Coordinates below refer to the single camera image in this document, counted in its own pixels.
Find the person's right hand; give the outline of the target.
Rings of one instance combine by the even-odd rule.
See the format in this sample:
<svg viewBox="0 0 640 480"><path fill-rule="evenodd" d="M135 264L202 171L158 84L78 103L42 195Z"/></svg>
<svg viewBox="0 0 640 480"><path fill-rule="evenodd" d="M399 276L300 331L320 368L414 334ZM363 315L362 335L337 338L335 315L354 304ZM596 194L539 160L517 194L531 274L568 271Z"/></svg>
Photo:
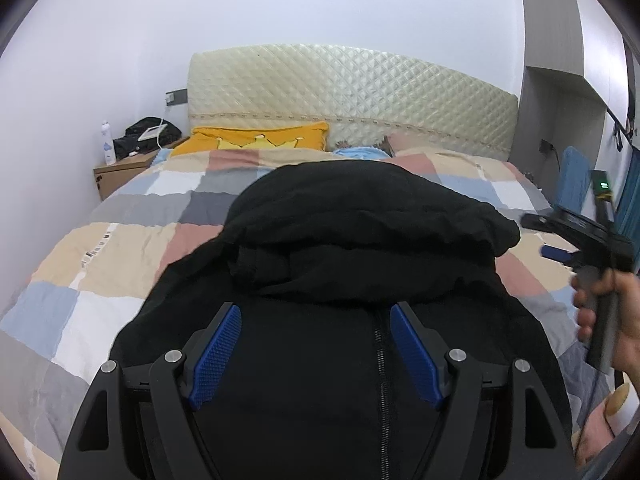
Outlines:
<svg viewBox="0 0 640 480"><path fill-rule="evenodd" d="M578 309L578 339L586 361L601 373L610 368L639 383L639 278L632 272L587 266L570 282Z"/></svg>

